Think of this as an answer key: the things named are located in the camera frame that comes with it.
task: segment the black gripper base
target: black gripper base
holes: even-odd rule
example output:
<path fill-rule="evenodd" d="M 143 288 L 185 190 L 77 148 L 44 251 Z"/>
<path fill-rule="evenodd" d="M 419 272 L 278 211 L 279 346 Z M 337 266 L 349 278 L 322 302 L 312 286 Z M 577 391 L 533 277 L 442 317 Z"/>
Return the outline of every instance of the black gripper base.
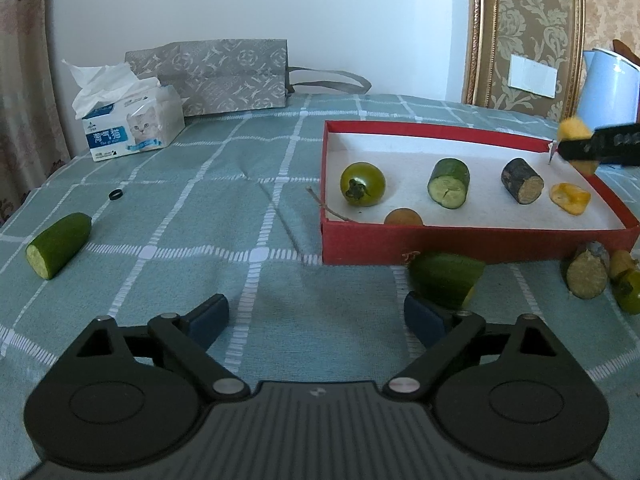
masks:
<path fill-rule="evenodd" d="M 610 480 L 591 463 L 523 472 L 455 448 L 425 408 L 367 383 L 263 383 L 216 405 L 181 449 L 137 469 L 87 473 L 46 462 L 25 480 Z"/>

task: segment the cucumber skin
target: cucumber skin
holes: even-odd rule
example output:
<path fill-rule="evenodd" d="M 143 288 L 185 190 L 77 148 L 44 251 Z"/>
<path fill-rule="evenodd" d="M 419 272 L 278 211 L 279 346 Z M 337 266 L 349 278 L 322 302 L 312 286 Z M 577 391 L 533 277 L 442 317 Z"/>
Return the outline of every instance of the cucumber skin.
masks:
<path fill-rule="evenodd" d="M 465 186 L 465 189 L 468 190 L 470 181 L 469 168 L 461 160 L 457 160 L 456 158 L 443 158 L 439 160 L 433 167 L 433 171 L 431 171 L 429 182 L 445 175 L 452 176 L 459 180 L 463 186 Z"/>
<path fill-rule="evenodd" d="M 90 234 L 91 217 L 71 213 L 37 235 L 27 247 L 35 247 L 42 255 L 47 266 L 46 279 L 50 280 L 82 249 Z"/>
<path fill-rule="evenodd" d="M 408 266 L 414 289 L 433 303 L 453 310 L 463 307 L 466 297 L 484 272 L 480 260 L 448 253 L 421 253 Z"/>

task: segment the paper bag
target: paper bag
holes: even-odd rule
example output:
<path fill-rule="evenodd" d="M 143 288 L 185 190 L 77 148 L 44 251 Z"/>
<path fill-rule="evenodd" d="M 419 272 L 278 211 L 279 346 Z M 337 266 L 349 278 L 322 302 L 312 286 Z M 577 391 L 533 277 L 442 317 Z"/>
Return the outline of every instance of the paper bag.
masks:
<path fill-rule="evenodd" d="M 183 98 L 185 116 L 286 105 L 286 40 L 170 43 L 125 54 L 141 78 L 157 77 Z"/>

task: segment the bag handle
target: bag handle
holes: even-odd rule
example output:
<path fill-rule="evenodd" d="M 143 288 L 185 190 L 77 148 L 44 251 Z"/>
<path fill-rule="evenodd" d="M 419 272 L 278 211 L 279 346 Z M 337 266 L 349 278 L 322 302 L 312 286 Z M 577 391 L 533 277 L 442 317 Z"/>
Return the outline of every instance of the bag handle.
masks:
<path fill-rule="evenodd" d="M 287 92 L 289 94 L 293 94 L 296 91 L 294 86 L 321 86 L 323 88 L 331 88 L 332 90 L 337 90 L 338 92 L 344 92 L 345 94 L 360 95 L 366 94 L 369 90 L 371 90 L 371 83 L 368 80 L 357 74 L 345 72 L 344 70 L 315 70 L 313 68 L 304 68 L 301 66 L 289 66 L 287 67 L 287 75 L 297 70 L 306 70 L 308 72 L 325 72 L 329 74 L 342 75 L 353 79 L 354 81 L 357 81 L 358 83 L 360 83 L 360 85 L 354 85 L 352 83 L 342 83 L 339 81 L 309 81 L 295 84 L 290 84 L 289 82 L 287 82 Z"/>

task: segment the small round fruit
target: small round fruit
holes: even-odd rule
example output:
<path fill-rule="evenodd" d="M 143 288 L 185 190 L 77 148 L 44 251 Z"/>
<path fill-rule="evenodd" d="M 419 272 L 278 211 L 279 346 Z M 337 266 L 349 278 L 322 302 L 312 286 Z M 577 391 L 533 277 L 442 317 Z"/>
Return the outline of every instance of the small round fruit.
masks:
<path fill-rule="evenodd" d="M 640 270 L 628 270 L 613 284 L 613 297 L 628 314 L 640 314 Z"/>
<path fill-rule="evenodd" d="M 385 193 L 385 176 L 368 162 L 355 162 L 342 172 L 340 191 L 351 205 L 376 205 Z"/>
<path fill-rule="evenodd" d="M 424 225 L 422 218 L 413 209 L 401 207 L 400 209 L 394 209 L 385 218 L 385 224 L 387 225 Z"/>

